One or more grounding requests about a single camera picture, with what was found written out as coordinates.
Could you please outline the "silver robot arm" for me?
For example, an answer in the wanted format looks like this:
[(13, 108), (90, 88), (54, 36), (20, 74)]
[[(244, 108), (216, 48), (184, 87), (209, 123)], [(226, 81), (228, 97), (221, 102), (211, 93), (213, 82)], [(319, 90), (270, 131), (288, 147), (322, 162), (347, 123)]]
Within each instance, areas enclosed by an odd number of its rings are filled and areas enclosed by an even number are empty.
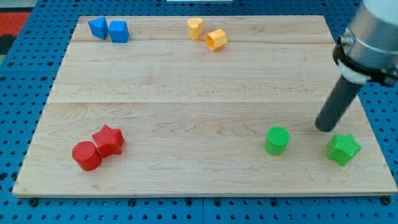
[(336, 41), (333, 60), (351, 83), (397, 83), (397, 0), (362, 0)]

